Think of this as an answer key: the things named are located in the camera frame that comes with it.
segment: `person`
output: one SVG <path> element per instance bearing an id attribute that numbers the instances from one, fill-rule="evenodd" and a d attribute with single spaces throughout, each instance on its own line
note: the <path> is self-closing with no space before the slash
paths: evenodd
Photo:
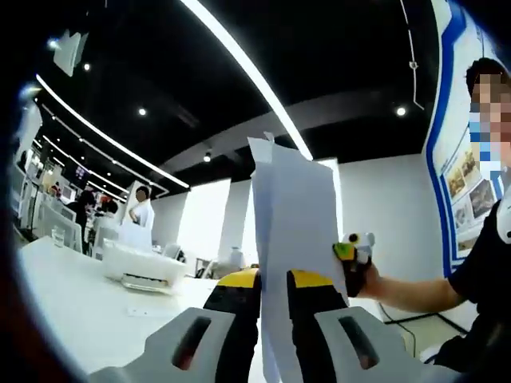
<path id="1" fill-rule="evenodd" d="M 94 198 L 94 194 L 90 190 L 84 190 L 76 201 L 66 205 L 69 209 L 77 213 L 74 222 L 78 223 L 81 227 L 81 241 L 84 253 L 86 253 L 85 227 L 87 226 L 87 211 L 92 209 L 95 205 L 96 198 Z"/>
<path id="2" fill-rule="evenodd" d="M 103 207 L 105 209 L 105 214 L 102 217 L 97 217 L 94 221 L 94 231 L 96 233 L 99 227 L 117 227 L 119 225 L 115 219 L 115 214 L 119 208 L 115 201 L 107 201 L 103 203 Z"/>
<path id="3" fill-rule="evenodd" d="M 153 206 L 151 206 L 151 199 L 149 196 L 149 188 L 146 186 L 140 186 L 137 189 L 135 198 L 137 198 L 138 205 L 129 211 L 129 217 L 134 223 L 152 230 L 154 223 L 154 210 Z"/>
<path id="4" fill-rule="evenodd" d="M 498 148 L 495 152 L 500 151 L 501 162 L 504 164 L 502 170 L 508 170 L 511 168 L 509 75 L 498 62 L 483 58 L 475 61 L 469 68 L 466 82 L 472 97 L 472 106 L 480 112 L 479 126 L 483 132 L 484 129 L 489 129 L 490 134 L 486 137 L 489 136 L 493 147 Z M 493 115 L 494 110 L 501 114 L 500 118 Z M 477 135 L 471 136 L 474 137 L 473 146 L 478 144 Z M 485 140 L 482 134 L 479 138 L 480 141 Z M 481 160 L 476 162 L 477 166 L 481 167 L 481 174 L 484 173 L 484 168 L 488 168 L 483 160 L 483 157 L 487 156 L 482 153 L 483 151 Z M 365 285 L 358 295 L 376 299 L 401 310 L 421 313 L 453 309 L 466 300 L 476 303 L 478 316 L 470 332 L 465 338 L 455 337 L 447 341 L 435 360 L 435 364 L 459 372 L 467 371 L 471 365 L 480 361 L 485 351 L 491 348 L 500 336 L 504 336 L 504 332 L 509 331 L 511 325 L 511 311 L 506 304 L 511 293 L 511 227 L 507 227 L 505 232 L 501 229 L 501 223 L 507 222 L 509 225 L 509 173 L 502 172 L 502 178 L 506 185 L 503 199 L 493 205 L 472 251 L 451 276 L 428 282 L 401 282 L 380 276 L 378 269 L 372 266 L 366 272 Z"/>

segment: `led strip light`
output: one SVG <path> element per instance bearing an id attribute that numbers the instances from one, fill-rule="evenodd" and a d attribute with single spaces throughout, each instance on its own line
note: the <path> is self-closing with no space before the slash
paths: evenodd
<path id="1" fill-rule="evenodd" d="M 98 188 L 98 189 L 99 189 L 99 190 L 101 190 L 102 192 L 104 192 L 104 193 L 106 193 L 106 194 L 108 194 L 108 195 L 111 195 L 113 198 L 117 198 L 117 199 L 119 199 L 119 200 L 120 200 L 120 201 L 122 201 L 122 202 L 126 202 L 126 199 L 125 199 L 125 198 L 122 198 L 122 197 L 120 197 L 120 196 L 118 196 L 118 195 L 115 195 L 115 194 L 111 193 L 110 191 L 106 190 L 105 188 L 102 188 L 101 186 L 96 185 L 96 184 L 95 184 L 94 182 L 92 182 L 92 181 L 87 181 L 87 184 L 88 184 L 88 185 L 92 185 L 92 186 L 94 186 L 95 188 Z"/>
<path id="2" fill-rule="evenodd" d="M 127 189 L 124 189 L 122 188 L 121 186 L 115 184 L 114 182 L 110 181 L 110 180 L 107 180 L 105 177 L 102 177 L 100 176 L 99 174 L 97 174 L 96 172 L 92 171 L 92 170 L 89 170 L 88 168 L 86 168 L 84 165 L 80 164 L 75 158 L 73 158 L 72 156 L 70 156 L 69 154 L 67 154 L 66 152 L 62 151 L 56 144 L 54 144 L 47 136 L 43 136 L 42 138 L 44 138 L 46 141 L 48 141 L 48 143 L 50 145 L 52 145 L 54 148 L 56 148 L 60 153 L 62 153 L 63 156 L 65 156 L 65 158 L 69 158 L 70 160 L 72 160 L 76 165 L 78 165 L 79 167 L 83 168 L 86 172 L 88 172 L 90 175 L 92 176 L 96 176 L 97 178 L 99 178 L 100 180 L 103 180 L 105 181 L 106 183 L 114 186 L 115 188 L 125 192 L 125 193 L 128 193 L 129 194 L 129 191 Z M 55 157 L 53 158 L 54 160 L 56 160 L 59 164 L 61 164 L 62 166 L 65 166 L 61 161 L 57 160 Z"/>
<path id="3" fill-rule="evenodd" d="M 45 83 L 45 81 L 39 76 L 38 74 L 35 75 L 35 78 L 39 81 L 39 84 L 42 85 L 42 87 L 48 92 L 60 105 L 64 107 L 69 113 L 71 113 L 73 116 L 75 116 L 83 125 L 85 125 L 87 128 L 95 132 L 99 137 L 102 139 L 108 141 L 110 144 L 127 154 L 128 156 L 132 157 L 134 160 L 137 160 L 141 164 L 147 166 L 151 170 L 155 171 L 156 173 L 161 174 L 163 177 L 168 178 L 169 180 L 175 182 L 176 184 L 182 186 L 183 188 L 190 188 L 190 185 L 186 184 L 185 182 L 177 179 L 174 176 L 171 176 L 167 172 L 161 170 L 157 166 L 151 164 L 147 160 L 144 160 L 142 157 L 138 156 L 125 146 L 119 144 L 117 141 L 115 141 L 110 136 L 104 134 L 100 129 L 96 128 L 94 125 L 92 125 L 90 122 L 88 122 L 85 118 L 83 118 L 80 114 L 78 114 L 73 108 L 71 108 L 69 105 L 67 105 L 49 86 Z"/>
<path id="4" fill-rule="evenodd" d="M 266 82 L 261 72 L 250 60 L 247 54 L 241 49 L 236 40 L 232 38 L 229 32 L 209 13 L 209 11 L 197 0 L 180 0 L 189 10 L 191 10 L 205 26 L 215 35 L 216 38 L 224 45 L 227 51 L 234 57 L 245 73 L 250 77 L 254 85 L 261 92 L 266 102 L 273 109 L 275 115 L 289 133 L 289 136 L 295 142 L 296 147 L 302 155 L 308 160 L 312 160 L 312 154 L 305 141 L 300 136 L 298 129 L 286 112 L 286 109 L 280 103 L 270 85 Z"/>
<path id="5" fill-rule="evenodd" d="M 51 112 L 51 110 L 44 104 L 42 104 L 42 108 L 47 111 L 51 116 L 54 116 L 54 114 Z M 109 156 L 108 154 L 106 154 L 105 152 L 103 152 L 102 150 L 100 150 L 99 148 L 95 147 L 94 145 L 92 145 L 90 142 L 88 142 L 87 140 L 81 138 L 81 136 L 76 133 L 74 130 L 72 130 L 69 126 L 67 126 L 65 124 L 64 121 L 62 121 L 60 118 L 56 117 L 55 119 L 60 125 L 62 125 L 65 129 L 68 130 L 68 132 L 70 132 L 71 134 L 73 134 L 76 138 L 78 138 L 79 140 L 81 140 L 81 142 L 83 144 L 86 144 L 87 146 L 89 146 L 91 149 L 95 150 L 96 152 L 98 152 L 99 154 L 101 154 L 104 158 L 112 161 L 114 164 L 116 164 L 117 166 L 119 166 L 120 168 L 123 168 L 124 170 L 126 170 L 128 173 L 131 173 L 133 174 L 134 176 L 140 178 L 141 180 L 144 180 L 145 182 L 147 182 L 150 186 L 156 186 L 158 188 L 160 188 L 163 192 L 161 192 L 160 194 L 156 195 L 157 198 L 160 198 L 161 196 L 169 193 L 169 190 L 167 188 L 164 188 L 163 186 L 159 185 L 159 184 L 156 184 L 154 182 L 152 182 L 151 180 L 149 180 L 148 178 L 144 177 L 143 175 L 139 174 L 138 172 L 135 172 L 134 170 L 128 168 L 126 165 L 114 160 L 111 156 Z"/>

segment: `dark hair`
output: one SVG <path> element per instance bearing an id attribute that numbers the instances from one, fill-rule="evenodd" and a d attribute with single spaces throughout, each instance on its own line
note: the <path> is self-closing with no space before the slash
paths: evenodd
<path id="1" fill-rule="evenodd" d="M 142 191 L 145 193 L 145 198 L 149 198 L 149 188 L 147 186 L 140 186 L 137 189 L 137 193 Z"/>
<path id="2" fill-rule="evenodd" d="M 472 96 L 473 87 L 479 83 L 479 77 L 482 74 L 499 74 L 502 76 L 503 83 L 509 83 L 509 75 L 501 64 L 491 58 L 482 57 L 474 61 L 466 71 L 466 87 L 470 96 Z"/>
<path id="3" fill-rule="evenodd" d="M 110 200 L 109 202 L 106 203 L 106 211 L 109 211 L 113 214 L 117 213 L 117 209 L 119 208 L 117 206 L 117 204 L 115 203 L 115 201 L 113 200 Z"/>
<path id="4" fill-rule="evenodd" d="M 78 197 L 77 203 L 81 206 L 95 205 L 96 199 L 94 198 L 94 194 L 90 190 L 84 190 Z"/>

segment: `black shirt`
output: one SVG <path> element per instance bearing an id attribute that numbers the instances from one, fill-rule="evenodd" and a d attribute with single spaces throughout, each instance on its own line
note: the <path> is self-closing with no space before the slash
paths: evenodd
<path id="1" fill-rule="evenodd" d="M 442 346 L 436 364 L 466 371 L 488 348 L 493 337 L 511 324 L 511 245 L 497 231 L 493 205 L 469 256 L 449 277 L 463 298 L 477 304 L 479 316 L 465 338 L 455 337 Z"/>

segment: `black and yellow device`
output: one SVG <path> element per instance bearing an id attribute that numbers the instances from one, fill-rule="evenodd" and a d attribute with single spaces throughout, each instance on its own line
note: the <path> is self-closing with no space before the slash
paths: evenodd
<path id="1" fill-rule="evenodd" d="M 216 382 L 248 380 L 257 343 L 257 319 L 261 306 L 261 277 L 252 268 L 223 277 L 204 308 L 235 315 L 220 352 Z"/>
<path id="2" fill-rule="evenodd" d="M 347 308 L 331 279 L 303 270 L 287 272 L 289 316 L 304 382 L 335 380 L 334 363 L 315 314 Z"/>
<path id="3" fill-rule="evenodd" d="M 365 283 L 366 270 L 371 265 L 370 247 L 357 248 L 356 243 L 334 243 L 334 254 L 341 261 L 349 297 L 356 297 Z"/>

